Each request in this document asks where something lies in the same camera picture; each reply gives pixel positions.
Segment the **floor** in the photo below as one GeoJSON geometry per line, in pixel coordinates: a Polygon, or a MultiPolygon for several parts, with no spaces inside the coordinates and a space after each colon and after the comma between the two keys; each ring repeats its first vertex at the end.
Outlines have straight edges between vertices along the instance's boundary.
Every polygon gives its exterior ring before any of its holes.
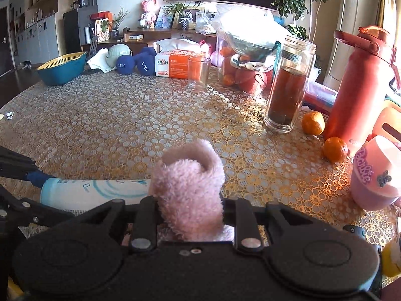
{"type": "Polygon", "coordinates": [[[39,81],[39,75],[33,68],[13,71],[0,77],[0,108],[39,81]]]}

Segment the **red thermos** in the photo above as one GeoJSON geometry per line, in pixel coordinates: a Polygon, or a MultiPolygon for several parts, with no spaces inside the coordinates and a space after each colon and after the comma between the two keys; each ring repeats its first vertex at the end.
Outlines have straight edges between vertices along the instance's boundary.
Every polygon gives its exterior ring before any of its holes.
{"type": "Polygon", "coordinates": [[[397,84],[400,83],[398,70],[393,64],[396,48],[387,43],[390,34],[376,26],[360,27],[358,36],[335,31],[334,38],[355,49],[349,58],[323,137],[341,138],[353,157],[372,133],[382,111],[388,84],[394,76],[397,84]]]}

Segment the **yellow bottle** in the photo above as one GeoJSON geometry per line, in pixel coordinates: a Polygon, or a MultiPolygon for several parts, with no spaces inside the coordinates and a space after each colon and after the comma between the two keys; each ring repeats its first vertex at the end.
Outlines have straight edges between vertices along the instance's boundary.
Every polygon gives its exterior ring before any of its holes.
{"type": "Polygon", "coordinates": [[[382,258],[383,274],[387,277],[395,277],[401,274],[401,233],[398,233],[384,247],[382,258]]]}

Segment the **pink fuzzy cloth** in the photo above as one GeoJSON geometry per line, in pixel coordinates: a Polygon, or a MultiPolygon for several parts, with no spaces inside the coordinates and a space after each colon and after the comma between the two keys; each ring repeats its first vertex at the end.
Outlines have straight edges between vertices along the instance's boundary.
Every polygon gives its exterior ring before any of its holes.
{"type": "Polygon", "coordinates": [[[224,183],[220,157],[206,140],[196,140],[164,151],[153,170],[149,195],[153,195],[169,228],[182,240],[230,240],[223,228],[219,196],[224,183]]]}

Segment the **glass tea bottle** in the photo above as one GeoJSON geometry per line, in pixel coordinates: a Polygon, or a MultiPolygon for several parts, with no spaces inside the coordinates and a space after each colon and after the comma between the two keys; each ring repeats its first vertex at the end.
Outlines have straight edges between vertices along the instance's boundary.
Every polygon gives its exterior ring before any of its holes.
{"type": "Polygon", "coordinates": [[[292,36],[287,36],[281,46],[264,116],[265,124],[272,130],[286,133],[294,127],[315,64],[315,51],[315,44],[292,36]]]}

